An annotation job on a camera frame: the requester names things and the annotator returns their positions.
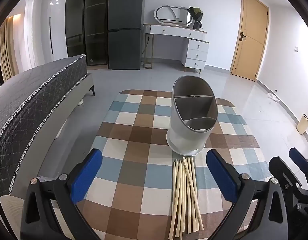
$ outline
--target refrigerator door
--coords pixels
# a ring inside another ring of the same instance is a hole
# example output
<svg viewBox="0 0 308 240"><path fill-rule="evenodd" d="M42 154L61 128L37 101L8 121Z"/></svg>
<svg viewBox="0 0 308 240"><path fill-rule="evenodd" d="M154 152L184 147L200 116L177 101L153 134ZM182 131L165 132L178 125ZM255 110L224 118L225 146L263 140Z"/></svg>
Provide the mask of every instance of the refrigerator door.
<svg viewBox="0 0 308 240"><path fill-rule="evenodd" d="M109 0L108 30L142 28L144 0Z"/></svg>
<svg viewBox="0 0 308 240"><path fill-rule="evenodd" d="M109 32L109 68L140 69L141 38L141 30Z"/></svg>

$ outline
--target gray mattress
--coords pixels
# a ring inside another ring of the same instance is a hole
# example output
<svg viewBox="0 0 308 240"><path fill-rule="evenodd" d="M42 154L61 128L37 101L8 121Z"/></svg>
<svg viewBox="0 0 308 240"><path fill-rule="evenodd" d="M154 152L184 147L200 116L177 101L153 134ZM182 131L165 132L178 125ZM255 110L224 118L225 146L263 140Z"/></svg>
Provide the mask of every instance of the gray mattress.
<svg viewBox="0 0 308 240"><path fill-rule="evenodd" d="M86 74L85 55L80 55L27 70L0 87L0 196L8 193L38 126Z"/></svg>

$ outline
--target plaid tablecloth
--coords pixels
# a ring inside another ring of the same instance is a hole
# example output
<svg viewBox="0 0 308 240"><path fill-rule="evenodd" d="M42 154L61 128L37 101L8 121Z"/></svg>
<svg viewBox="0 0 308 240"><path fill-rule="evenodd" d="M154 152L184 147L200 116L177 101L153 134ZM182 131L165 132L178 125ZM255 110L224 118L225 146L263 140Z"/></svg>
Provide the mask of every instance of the plaid tablecloth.
<svg viewBox="0 0 308 240"><path fill-rule="evenodd" d="M172 163L182 156L166 142L171 92L126 90L117 95L97 133L93 148L103 164L86 199L79 204L92 228L105 240L164 240L171 223ZM206 165L215 148L239 173L268 180L270 173L259 145L235 106L217 99L218 122L206 148L195 156L198 202L204 230L183 239L205 239L226 215L227 202ZM247 226L256 202L244 220Z"/></svg>

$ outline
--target door frame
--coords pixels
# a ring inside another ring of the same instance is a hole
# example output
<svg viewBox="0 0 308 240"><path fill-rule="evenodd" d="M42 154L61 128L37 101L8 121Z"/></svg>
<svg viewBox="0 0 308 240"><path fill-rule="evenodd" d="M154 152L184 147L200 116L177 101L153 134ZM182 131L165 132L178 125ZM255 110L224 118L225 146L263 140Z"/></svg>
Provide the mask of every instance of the door frame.
<svg viewBox="0 0 308 240"><path fill-rule="evenodd" d="M260 0L256 0L256 1L258 1L259 3L261 3L262 5L264 5L267 8L268 16L267 16L266 35L265 35L265 43L264 43L264 47L263 47L263 52L262 52L262 58L261 58L261 60L259 62L259 65L258 65L258 68L257 68L257 72L256 72L256 76L255 76L253 81L256 81L260 65L261 65L261 63L263 61L264 51L265 51L266 42L267 42L267 35L268 35L268 24L269 24L269 7L266 6L265 4L263 4ZM239 21L239 28L238 28L238 35L237 35L235 51L234 51L233 60L232 60L231 68L230 68L231 75L233 75L232 72L233 72L233 67L234 67L234 63L235 63L235 59L236 59L236 55L237 55L237 51L238 51L238 43L239 43L239 40L240 40L240 37L241 37L241 26L242 26L242 22L243 22L243 7L244 7L244 0L241 0L241 17L240 17L240 21Z"/></svg>

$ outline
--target mirror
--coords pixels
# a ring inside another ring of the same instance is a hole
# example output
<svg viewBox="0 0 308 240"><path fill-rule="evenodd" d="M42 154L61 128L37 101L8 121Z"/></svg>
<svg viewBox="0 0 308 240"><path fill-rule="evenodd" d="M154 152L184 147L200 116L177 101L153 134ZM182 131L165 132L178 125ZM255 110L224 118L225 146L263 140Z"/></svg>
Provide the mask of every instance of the mirror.
<svg viewBox="0 0 308 240"><path fill-rule="evenodd" d="M188 26L193 18L185 7L163 5L154 11L154 18L161 24Z"/></svg>

